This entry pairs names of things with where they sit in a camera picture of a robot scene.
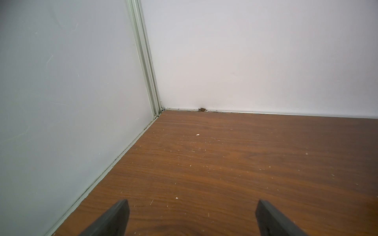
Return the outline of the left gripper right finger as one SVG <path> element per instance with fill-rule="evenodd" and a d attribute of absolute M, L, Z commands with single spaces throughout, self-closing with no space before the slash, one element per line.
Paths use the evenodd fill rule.
<path fill-rule="evenodd" d="M 260 199 L 255 214 L 261 236 L 307 236 L 269 201 Z"/>

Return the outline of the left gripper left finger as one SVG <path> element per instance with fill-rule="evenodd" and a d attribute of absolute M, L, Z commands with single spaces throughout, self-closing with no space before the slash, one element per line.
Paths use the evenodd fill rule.
<path fill-rule="evenodd" d="M 79 236 L 124 236 L 130 217 L 127 199 L 119 200 Z"/>

